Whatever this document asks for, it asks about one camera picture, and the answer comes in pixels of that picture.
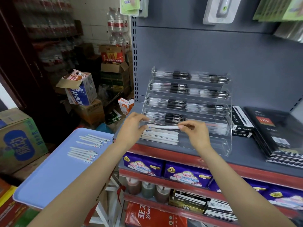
acrylic pen display stand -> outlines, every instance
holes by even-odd
[[[227,156],[232,148],[232,81],[205,72],[164,72],[153,67],[142,113],[145,124],[176,125],[184,120],[206,123],[212,147]],[[193,149],[180,130],[178,146]]]

